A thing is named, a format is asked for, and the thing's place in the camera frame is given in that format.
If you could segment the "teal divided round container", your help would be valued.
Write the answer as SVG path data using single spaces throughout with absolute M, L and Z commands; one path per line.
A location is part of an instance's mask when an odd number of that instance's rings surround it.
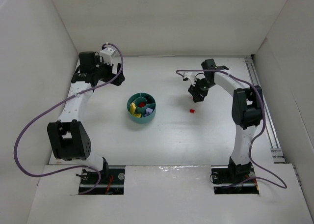
M 136 93 L 136 94 L 132 95 L 127 101 L 128 115 L 133 122 L 138 123 L 138 124 L 146 124 L 146 123 L 151 122 L 154 119 L 155 114 L 156 114 L 156 101 L 155 101 L 154 97 L 153 98 L 144 98 L 141 96 L 142 93 L 143 92 Z M 138 104 L 141 102 L 146 103 L 146 106 L 140 108 L 138 106 Z M 136 112 L 135 113 L 141 113 L 142 114 L 141 118 L 137 118 L 137 117 L 130 114 L 129 110 L 130 110 L 130 104 L 131 103 L 135 103 L 135 105 L 136 105 Z M 149 116 L 145 117 L 144 115 L 146 113 L 147 108 L 151 108 L 154 111 Z

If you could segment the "yellow square lego brick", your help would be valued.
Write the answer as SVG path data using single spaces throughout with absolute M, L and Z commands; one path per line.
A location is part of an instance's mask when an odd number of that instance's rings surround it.
M 133 116 L 137 117 L 137 118 L 141 118 L 142 114 L 141 113 L 135 113 Z

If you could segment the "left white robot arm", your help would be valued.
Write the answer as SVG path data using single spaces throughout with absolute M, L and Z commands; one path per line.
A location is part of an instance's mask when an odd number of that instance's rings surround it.
M 100 52 L 79 54 L 79 66 L 71 79 L 69 100 L 57 121 L 47 126 L 55 158 L 95 168 L 104 176 L 108 176 L 108 163 L 92 151 L 82 118 L 99 81 L 120 86 L 125 80 L 121 63 L 118 63 L 116 73 L 112 71 L 116 54 L 117 50 L 112 47 L 106 47 Z

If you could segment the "lilac lego brick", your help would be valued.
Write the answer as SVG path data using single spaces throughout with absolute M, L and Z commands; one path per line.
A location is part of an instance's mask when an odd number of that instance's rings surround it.
M 147 109 L 146 109 L 146 113 L 148 113 L 148 114 L 151 114 L 153 111 L 154 111 L 154 110 L 151 109 L 151 108 L 147 108 Z

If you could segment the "long yellow lego plate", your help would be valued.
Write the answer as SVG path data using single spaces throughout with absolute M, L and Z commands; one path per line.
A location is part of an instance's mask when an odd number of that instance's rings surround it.
M 134 114 L 135 114 L 135 112 L 136 112 L 136 105 L 135 105 L 135 103 L 131 103 L 131 104 L 130 104 L 130 110 L 129 110 L 129 112 L 130 112 L 131 115 L 134 115 Z

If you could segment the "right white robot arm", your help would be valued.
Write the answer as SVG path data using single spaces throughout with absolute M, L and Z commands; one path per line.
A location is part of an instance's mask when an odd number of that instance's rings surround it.
M 229 68 L 217 66 L 213 59 L 201 64 L 201 71 L 185 71 L 183 80 L 190 81 L 188 92 L 195 103 L 204 101 L 215 85 L 222 87 L 232 98 L 232 119 L 235 123 L 235 143 L 226 167 L 212 168 L 214 184 L 233 184 L 245 180 L 252 172 L 249 148 L 257 127 L 263 119 L 260 86 L 250 86 L 230 75 Z

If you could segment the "black square lego plate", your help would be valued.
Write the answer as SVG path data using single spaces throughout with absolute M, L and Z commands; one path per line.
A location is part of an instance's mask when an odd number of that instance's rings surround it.
M 144 98 L 153 98 L 150 94 L 146 94 L 146 93 L 142 93 L 141 96 Z

